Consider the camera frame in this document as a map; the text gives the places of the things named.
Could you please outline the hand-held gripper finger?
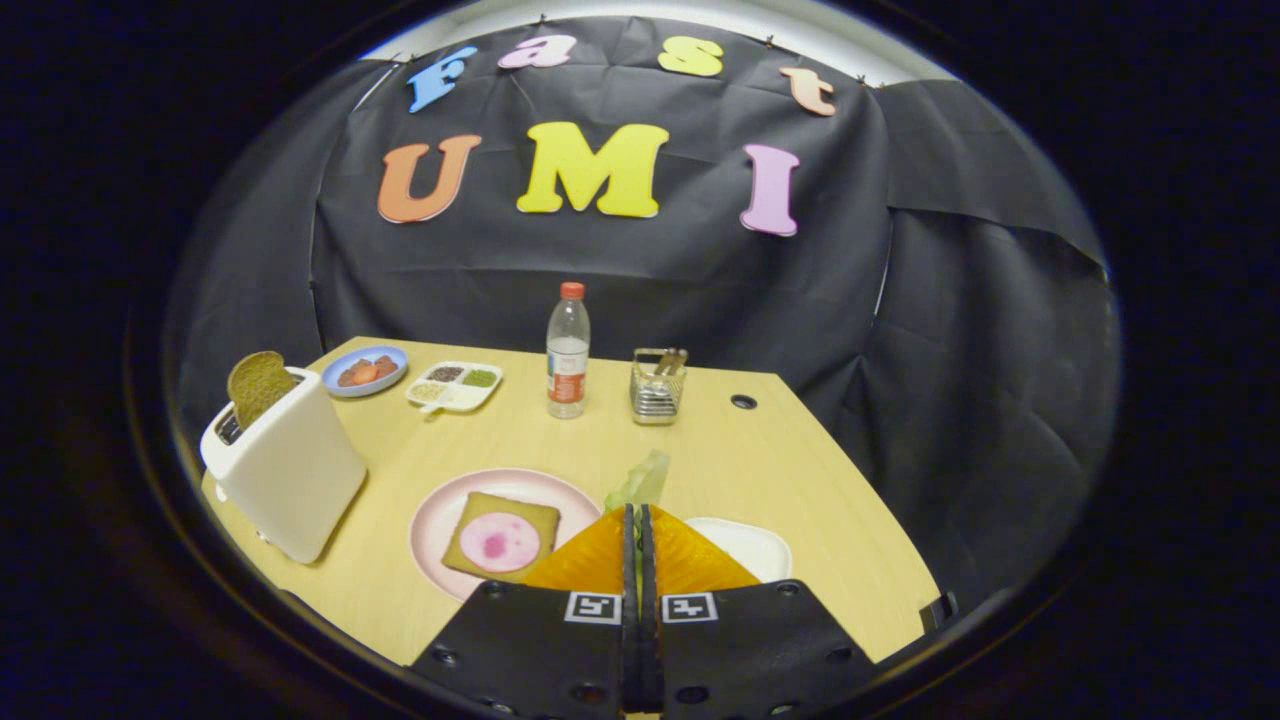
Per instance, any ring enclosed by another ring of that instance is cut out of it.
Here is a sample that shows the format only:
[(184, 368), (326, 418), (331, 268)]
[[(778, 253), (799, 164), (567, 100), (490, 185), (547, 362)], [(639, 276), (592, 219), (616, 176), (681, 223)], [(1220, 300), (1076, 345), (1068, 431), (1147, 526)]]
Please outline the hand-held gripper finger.
[(635, 507), (614, 547), (620, 592), (483, 582), (411, 662), (468, 717), (622, 717), (636, 682)]
[(876, 664), (797, 579), (660, 589), (675, 518), (640, 507), (640, 706), (662, 717), (810, 717)]

